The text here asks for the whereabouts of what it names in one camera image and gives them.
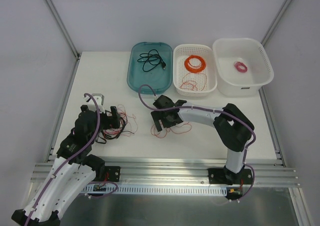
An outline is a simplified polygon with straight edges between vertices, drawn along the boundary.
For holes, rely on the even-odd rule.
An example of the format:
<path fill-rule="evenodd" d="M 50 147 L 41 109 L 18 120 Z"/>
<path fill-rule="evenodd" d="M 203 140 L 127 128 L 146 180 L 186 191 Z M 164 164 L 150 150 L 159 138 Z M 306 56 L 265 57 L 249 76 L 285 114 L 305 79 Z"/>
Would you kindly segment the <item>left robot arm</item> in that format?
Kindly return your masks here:
<path fill-rule="evenodd" d="M 15 210 L 11 219 L 20 226 L 58 226 L 68 207 L 90 183 L 116 184 L 114 170 L 92 155 L 92 144 L 101 131 L 119 128 L 121 117 L 115 106 L 109 111 L 81 107 L 74 128 L 61 142 L 53 166 L 34 198 Z"/>

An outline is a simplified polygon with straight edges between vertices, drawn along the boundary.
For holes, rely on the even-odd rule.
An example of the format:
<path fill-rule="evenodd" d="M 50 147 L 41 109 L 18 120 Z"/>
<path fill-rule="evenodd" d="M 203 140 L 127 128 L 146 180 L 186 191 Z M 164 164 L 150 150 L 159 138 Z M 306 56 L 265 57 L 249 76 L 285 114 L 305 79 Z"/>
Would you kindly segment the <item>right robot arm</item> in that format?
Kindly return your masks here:
<path fill-rule="evenodd" d="M 220 184 L 237 184 L 245 168 L 247 149 L 255 140 L 253 123 L 232 103 L 222 108 L 208 108 L 161 95 L 153 103 L 152 119 L 157 131 L 183 122 L 213 127 L 227 147 L 227 159 L 222 169 L 213 170 L 213 179 Z"/>

